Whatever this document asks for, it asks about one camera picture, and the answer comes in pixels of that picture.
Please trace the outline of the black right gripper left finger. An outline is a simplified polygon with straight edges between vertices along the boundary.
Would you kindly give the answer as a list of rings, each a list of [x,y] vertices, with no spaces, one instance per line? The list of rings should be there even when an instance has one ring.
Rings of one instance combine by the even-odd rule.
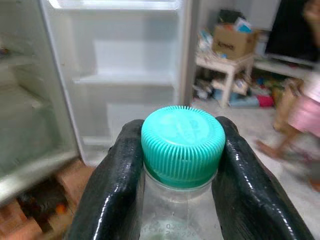
[[[145,189],[143,123],[136,119],[122,127],[90,176],[65,239],[139,239]]]

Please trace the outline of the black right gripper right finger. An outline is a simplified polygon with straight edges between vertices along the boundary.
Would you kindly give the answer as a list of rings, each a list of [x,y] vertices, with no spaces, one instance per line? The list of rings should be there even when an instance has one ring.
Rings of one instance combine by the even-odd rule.
[[[211,185],[225,240],[312,240],[304,220],[279,181],[227,117],[217,121],[225,145]]]

